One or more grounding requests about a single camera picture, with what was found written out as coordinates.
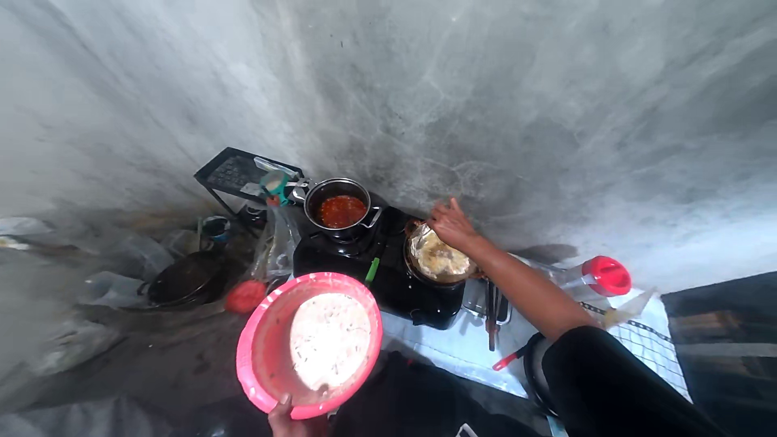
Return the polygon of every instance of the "gas stove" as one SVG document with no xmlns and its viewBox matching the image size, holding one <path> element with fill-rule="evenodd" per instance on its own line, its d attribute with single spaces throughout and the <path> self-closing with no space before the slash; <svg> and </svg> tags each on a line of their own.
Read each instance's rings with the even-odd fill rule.
<svg viewBox="0 0 777 437">
<path fill-rule="evenodd" d="M 464 284 L 434 287 L 408 272 L 403 255 L 404 229 L 411 219 L 417 218 L 385 206 L 375 226 L 356 241 L 338 242 L 322 232 L 309 233 L 294 251 L 294 276 L 335 271 L 364 282 L 372 260 L 385 246 L 370 285 L 380 309 L 411 320 L 414 325 L 448 329 L 462 307 Z"/>
</svg>

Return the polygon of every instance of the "pink plastic bowl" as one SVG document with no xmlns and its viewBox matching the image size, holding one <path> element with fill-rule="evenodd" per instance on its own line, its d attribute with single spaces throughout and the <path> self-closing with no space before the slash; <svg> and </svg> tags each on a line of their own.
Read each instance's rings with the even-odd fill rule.
<svg viewBox="0 0 777 437">
<path fill-rule="evenodd" d="M 343 293 L 356 299 L 370 319 L 370 344 L 359 369 L 325 397 L 310 390 L 291 367 L 289 332 L 297 308 L 313 296 Z M 311 273 L 291 279 L 271 292 L 254 310 L 238 341 L 237 373 L 246 396 L 269 413 L 283 393 L 291 393 L 292 419 L 307 419 L 334 410 L 359 390 L 375 366 L 383 338 L 380 310 L 372 293 L 340 273 Z"/>
</svg>

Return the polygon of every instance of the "red plastic bag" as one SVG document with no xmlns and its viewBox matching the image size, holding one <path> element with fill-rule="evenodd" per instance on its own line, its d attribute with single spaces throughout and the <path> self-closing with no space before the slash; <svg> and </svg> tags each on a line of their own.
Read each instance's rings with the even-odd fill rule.
<svg viewBox="0 0 777 437">
<path fill-rule="evenodd" d="M 250 313 L 264 300 L 267 286 L 259 281 L 237 284 L 227 295 L 224 309 L 232 313 Z"/>
</svg>

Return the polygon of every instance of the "concrete wall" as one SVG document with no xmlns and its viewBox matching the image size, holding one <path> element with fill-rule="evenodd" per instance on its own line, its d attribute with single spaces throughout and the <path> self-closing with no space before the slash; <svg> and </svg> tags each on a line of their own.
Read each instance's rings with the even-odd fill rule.
<svg viewBox="0 0 777 437">
<path fill-rule="evenodd" d="M 0 0 L 0 215 L 189 208 L 230 145 L 662 291 L 777 268 L 773 0 Z"/>
</svg>

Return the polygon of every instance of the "red tomato sauce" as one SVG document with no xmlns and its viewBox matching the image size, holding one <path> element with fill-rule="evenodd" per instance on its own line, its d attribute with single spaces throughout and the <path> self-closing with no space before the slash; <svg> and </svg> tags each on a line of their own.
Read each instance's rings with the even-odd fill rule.
<svg viewBox="0 0 777 437">
<path fill-rule="evenodd" d="M 347 228 L 367 214 L 367 207 L 353 196 L 335 196 L 326 199 L 319 208 L 321 224 L 330 229 Z"/>
</svg>

